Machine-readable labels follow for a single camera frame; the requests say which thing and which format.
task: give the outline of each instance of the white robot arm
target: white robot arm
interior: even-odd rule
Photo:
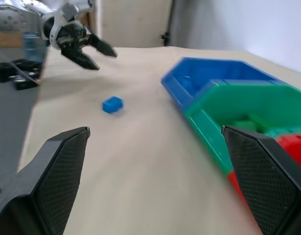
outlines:
[[[65,0],[56,10],[37,0],[0,4],[0,31],[34,32],[81,67],[98,70],[96,63],[82,52],[84,46],[92,46],[106,56],[117,54],[79,21],[93,6],[91,0]]]

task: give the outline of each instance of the blue bin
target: blue bin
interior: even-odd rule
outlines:
[[[243,61],[184,57],[161,83],[178,107],[186,110],[206,91],[210,80],[281,82]]]

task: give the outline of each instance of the gray floor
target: gray floor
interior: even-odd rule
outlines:
[[[20,48],[0,48],[10,60],[23,58]],[[16,172],[30,112],[39,88],[16,91],[11,82],[0,83],[0,187]]]

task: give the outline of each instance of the blue cube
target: blue cube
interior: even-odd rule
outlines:
[[[102,110],[104,110],[106,113],[112,114],[116,111],[119,111],[123,108],[123,100],[118,97],[111,97],[108,100],[105,100],[102,103]]]

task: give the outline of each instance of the stacked bins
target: stacked bins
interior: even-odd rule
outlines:
[[[222,125],[301,133],[301,91],[245,62],[183,58],[162,84],[235,188]]]

